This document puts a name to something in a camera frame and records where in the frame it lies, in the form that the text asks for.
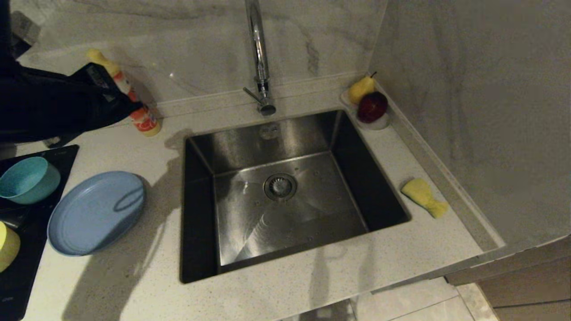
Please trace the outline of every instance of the bottle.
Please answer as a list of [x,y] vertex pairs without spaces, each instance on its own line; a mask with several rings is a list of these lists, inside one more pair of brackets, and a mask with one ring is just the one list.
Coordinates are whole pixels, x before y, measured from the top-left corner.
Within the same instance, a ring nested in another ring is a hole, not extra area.
[[[122,93],[129,96],[131,101],[139,101],[135,89],[131,86],[119,65],[105,58],[101,51],[97,49],[88,50],[87,57],[91,62],[105,67],[109,75],[115,81],[117,88],[119,88]],[[160,123],[156,120],[155,116],[146,105],[133,111],[130,117],[133,120],[135,127],[137,127],[143,135],[150,137],[160,132]]]

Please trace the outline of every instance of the marble wall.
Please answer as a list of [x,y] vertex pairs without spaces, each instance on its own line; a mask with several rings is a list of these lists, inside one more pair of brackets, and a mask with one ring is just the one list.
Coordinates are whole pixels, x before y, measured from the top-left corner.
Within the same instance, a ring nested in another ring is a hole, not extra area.
[[508,245],[571,233],[571,2],[389,0],[369,70]]
[[[273,85],[365,72],[387,0],[260,0]],[[144,99],[253,86],[241,0],[12,0],[41,28],[21,64],[71,74],[101,49]]]

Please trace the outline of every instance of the pear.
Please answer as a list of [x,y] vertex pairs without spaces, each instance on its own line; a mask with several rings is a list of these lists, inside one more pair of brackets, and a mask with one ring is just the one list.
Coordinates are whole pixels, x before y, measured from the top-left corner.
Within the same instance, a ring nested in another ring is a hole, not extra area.
[[365,95],[375,91],[375,80],[373,79],[373,76],[376,73],[377,72],[373,73],[370,77],[365,77],[359,80],[349,88],[349,100],[352,103],[358,105]]

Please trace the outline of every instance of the teal bowl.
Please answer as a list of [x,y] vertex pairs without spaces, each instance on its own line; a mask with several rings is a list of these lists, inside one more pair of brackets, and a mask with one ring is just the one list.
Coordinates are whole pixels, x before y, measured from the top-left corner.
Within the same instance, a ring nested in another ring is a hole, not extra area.
[[0,177],[0,197],[18,204],[33,204],[58,188],[61,176],[45,158],[19,161]]

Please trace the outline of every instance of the blue plate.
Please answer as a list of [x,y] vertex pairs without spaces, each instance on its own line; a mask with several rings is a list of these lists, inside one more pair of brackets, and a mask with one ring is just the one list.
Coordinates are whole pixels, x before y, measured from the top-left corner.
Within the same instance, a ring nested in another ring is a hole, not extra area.
[[144,185],[136,175],[123,171],[98,174],[74,187],[58,203],[47,226],[47,238],[63,255],[92,254],[135,224],[144,200]]

